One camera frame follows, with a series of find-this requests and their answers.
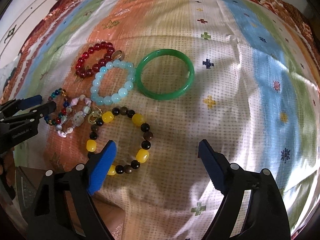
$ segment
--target yellow and black beaded bracelet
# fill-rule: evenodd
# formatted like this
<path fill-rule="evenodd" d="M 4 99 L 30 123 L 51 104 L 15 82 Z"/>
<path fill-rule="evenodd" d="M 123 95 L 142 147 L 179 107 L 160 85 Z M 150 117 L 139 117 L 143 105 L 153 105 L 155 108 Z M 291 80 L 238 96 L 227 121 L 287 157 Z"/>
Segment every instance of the yellow and black beaded bracelet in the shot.
<path fill-rule="evenodd" d="M 91 157 L 91 155 L 97 148 L 96 139 L 98 138 L 97 132 L 99 131 L 99 127 L 102 126 L 104 123 L 111 122 L 114 119 L 114 117 L 119 114 L 128 116 L 132 120 L 132 122 L 136 126 L 139 126 L 141 131 L 144 132 L 144 141 L 141 143 L 141 149 L 136 154 L 136 159 L 133 160 L 130 163 L 130 165 L 111 165 L 108 171 L 108 175 L 111 176 L 115 174 L 123 174 L 124 172 L 127 174 L 131 174 L 133 170 L 137 170 L 138 168 L 140 168 L 140 163 L 145 163 L 149 158 L 148 150 L 151 148 L 150 140 L 153 138 L 153 133 L 150 131 L 150 125 L 145 122 L 144 117 L 141 114 L 136 114 L 135 111 L 129 110 L 125 106 L 121 108 L 115 107 L 112 109 L 112 111 L 107 111 L 104 114 L 102 114 L 102 111 L 100 109 L 98 112 L 100 112 L 100 115 L 97 114 L 97 111 L 94 111 L 89 116 L 89 122 L 92 124 L 92 126 L 90 139 L 87 141 L 86 144 L 88 158 Z M 91 116 L 96 116 L 97 118 L 94 121 L 92 121 Z"/>

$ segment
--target yellow bead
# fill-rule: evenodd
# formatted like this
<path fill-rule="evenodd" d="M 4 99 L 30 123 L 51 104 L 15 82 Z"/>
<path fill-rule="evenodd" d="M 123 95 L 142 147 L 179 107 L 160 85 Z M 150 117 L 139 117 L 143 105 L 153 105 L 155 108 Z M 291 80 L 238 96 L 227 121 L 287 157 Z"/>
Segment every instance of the yellow bead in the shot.
<path fill-rule="evenodd" d="M 116 166 L 111 165 L 111 166 L 110 166 L 110 169 L 109 169 L 109 171 L 108 171 L 108 175 L 113 176 L 113 175 L 116 175 L 116 174 L 117 174 L 117 173 L 116 173 Z"/>
<path fill-rule="evenodd" d="M 94 140 L 88 140 L 87 141 L 87 151 L 88 152 L 94 152 L 97 148 L 97 143 Z"/>
<path fill-rule="evenodd" d="M 145 163 L 147 159 L 149 158 L 149 152 L 144 149 L 140 149 L 136 155 L 136 159 L 140 163 Z"/>
<path fill-rule="evenodd" d="M 135 114 L 132 117 L 132 122 L 136 125 L 136 126 L 141 126 L 144 123 L 144 117 L 142 114 Z"/>
<path fill-rule="evenodd" d="M 102 115 L 102 120 L 104 122 L 111 122 L 114 119 L 114 117 L 115 116 L 110 111 L 108 111 Z"/>

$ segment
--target light blue beaded bracelet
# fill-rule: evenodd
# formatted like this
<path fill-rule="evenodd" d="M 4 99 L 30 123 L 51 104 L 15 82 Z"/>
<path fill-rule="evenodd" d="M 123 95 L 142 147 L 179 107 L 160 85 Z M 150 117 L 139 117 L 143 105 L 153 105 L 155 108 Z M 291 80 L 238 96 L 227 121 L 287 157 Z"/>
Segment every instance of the light blue beaded bracelet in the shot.
<path fill-rule="evenodd" d="M 128 70 L 128 76 L 126 79 L 126 83 L 122 88 L 119 89 L 118 93 L 114 93 L 112 96 L 101 97 L 99 96 L 99 87 L 101 85 L 101 80 L 105 73 L 113 67 L 119 67 L 122 69 Z M 136 69 L 133 66 L 133 63 L 120 61 L 119 59 L 114 60 L 113 62 L 108 62 L 105 67 L 100 68 L 100 72 L 96 74 L 96 79 L 92 82 L 91 91 L 91 100 L 96 102 L 98 106 L 102 106 L 105 104 L 109 106 L 113 103 L 120 102 L 121 98 L 127 96 L 128 91 L 133 89 L 133 82 L 135 81 L 135 73 Z"/>

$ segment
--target navy blue cross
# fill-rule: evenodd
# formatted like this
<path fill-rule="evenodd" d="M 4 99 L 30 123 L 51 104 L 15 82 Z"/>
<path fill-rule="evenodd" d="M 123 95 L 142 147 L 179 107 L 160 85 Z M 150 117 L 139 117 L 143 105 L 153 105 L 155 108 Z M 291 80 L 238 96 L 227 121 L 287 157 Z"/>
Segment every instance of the navy blue cross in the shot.
<path fill-rule="evenodd" d="M 214 67 L 214 64 L 210 63 L 209 59 L 206 59 L 206 61 L 203 61 L 202 65 L 205 65 L 207 69 L 211 69 L 210 67 Z"/>

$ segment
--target jewelry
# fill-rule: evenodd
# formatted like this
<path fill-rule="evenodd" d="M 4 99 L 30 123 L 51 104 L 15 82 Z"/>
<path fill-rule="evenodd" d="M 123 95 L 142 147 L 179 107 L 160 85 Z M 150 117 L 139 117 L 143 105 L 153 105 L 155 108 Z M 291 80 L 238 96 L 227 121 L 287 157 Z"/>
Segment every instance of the jewelry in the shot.
<path fill-rule="evenodd" d="M 104 74 L 107 73 L 107 71 L 109 69 L 112 69 L 113 67 L 119 67 L 119 68 L 128 70 L 126 83 L 122 88 L 119 89 L 118 93 L 114 93 L 112 96 L 106 96 L 103 98 L 98 94 L 101 80 Z M 102 106 L 103 104 L 105 104 L 106 106 L 109 106 L 113 103 L 120 102 L 121 98 L 126 97 L 128 94 L 128 91 L 133 89 L 133 82 L 135 81 L 135 76 L 134 76 L 135 71 L 136 69 L 134 68 L 133 63 L 120 61 L 119 59 L 116 59 L 113 62 L 108 62 L 105 67 L 100 68 L 100 72 L 96 74 L 96 79 L 93 80 L 92 82 L 92 87 L 90 89 L 91 100 L 96 102 L 98 106 Z"/>
<path fill-rule="evenodd" d="M 122 50 L 117 50 L 111 55 L 112 60 L 119 59 L 120 61 L 124 60 L 124 52 Z"/>
<path fill-rule="evenodd" d="M 104 123 L 111 122 L 115 118 L 115 116 L 119 114 L 128 116 L 136 126 L 140 127 L 141 131 L 144 132 L 144 141 L 141 143 L 141 149 L 137 152 L 136 158 L 132 160 L 130 164 L 126 164 L 124 166 L 110 166 L 108 175 L 111 176 L 115 175 L 116 173 L 123 174 L 124 172 L 127 174 L 131 174 L 133 170 L 137 170 L 138 168 L 140 168 L 140 164 L 145 163 L 149 158 L 150 154 L 148 150 L 151 148 L 150 140 L 153 138 L 153 133 L 150 131 L 150 125 L 145 122 L 144 117 L 141 114 L 136 114 L 135 111 L 129 110 L 125 106 L 121 108 L 115 107 L 112 109 L 112 111 L 107 111 L 102 116 L 97 117 L 95 120 L 95 124 L 91 126 L 90 139 L 86 144 L 88 158 L 93 155 L 93 152 L 97 148 L 96 139 L 98 138 L 97 132 L 99 131 L 99 127 Z"/>
<path fill-rule="evenodd" d="M 68 97 L 66 95 L 66 91 L 62 88 L 59 88 L 57 90 L 55 90 L 51 96 L 49 96 L 48 98 L 48 102 L 52 101 L 56 96 L 58 95 L 62 95 L 63 96 L 63 108 L 61 109 L 60 113 L 58 114 L 57 118 L 50 118 L 50 115 L 46 115 L 44 117 L 45 122 L 48 125 L 60 125 L 61 124 L 61 119 L 64 119 L 64 116 L 67 115 L 67 110 L 66 107 L 68 107 L 70 104 L 68 102 Z"/>
<path fill-rule="evenodd" d="M 66 138 L 69 133 L 73 132 L 74 128 L 79 127 L 81 124 L 83 124 L 85 117 L 87 116 L 87 114 L 91 112 L 91 108 L 90 108 L 91 102 L 92 102 L 91 99 L 87 98 L 85 95 L 80 95 L 79 97 L 73 98 L 71 100 L 70 106 L 66 108 L 67 113 L 72 112 L 72 107 L 76 106 L 79 100 L 84 101 L 86 106 L 82 108 L 82 111 L 75 113 L 75 115 L 72 118 L 73 125 L 71 127 L 68 127 L 65 132 L 62 131 L 62 124 L 68 120 L 67 114 L 61 118 L 61 124 L 56 125 L 57 133 L 62 138 Z"/>
<path fill-rule="evenodd" d="M 93 54 L 95 51 L 99 51 L 101 49 L 106 49 L 107 53 L 104 54 L 102 59 L 99 59 L 97 64 L 93 64 L 92 68 L 85 69 L 84 68 L 84 62 L 86 59 L 89 58 L 90 54 Z M 102 66 L 105 66 L 107 62 L 111 61 L 111 55 L 115 52 L 115 48 L 113 47 L 113 44 L 111 42 L 101 42 L 95 44 L 93 47 L 89 47 L 88 51 L 84 52 L 82 54 L 82 57 L 78 59 L 77 65 L 76 65 L 76 75 L 81 78 L 86 77 L 92 77 L 94 73 L 99 72 L 100 68 Z"/>
<path fill-rule="evenodd" d="M 144 66 L 150 61 L 153 60 L 156 57 L 160 57 L 160 56 L 174 56 L 177 57 L 179 59 L 182 59 L 188 67 L 189 70 L 189 77 L 187 82 L 183 85 L 182 88 L 180 88 L 179 90 L 172 92 L 172 93 L 167 93 L 167 94 L 156 94 L 154 92 L 151 92 L 150 90 L 146 89 L 146 87 L 142 84 L 141 81 L 141 74 L 143 71 Z M 145 96 L 152 98 L 154 100 L 171 100 L 174 98 L 177 98 L 181 95 L 183 95 L 187 89 L 190 88 L 191 84 L 193 83 L 193 80 L 195 78 L 195 70 L 193 68 L 193 64 L 191 62 L 191 60 L 182 52 L 177 51 L 175 49 L 160 49 L 160 50 L 156 50 L 151 52 L 150 54 L 146 55 L 141 62 L 139 63 L 138 67 L 137 67 L 137 71 L 136 71 L 136 84 L 138 89 L 140 90 L 140 92 L 142 94 L 144 94 Z"/>

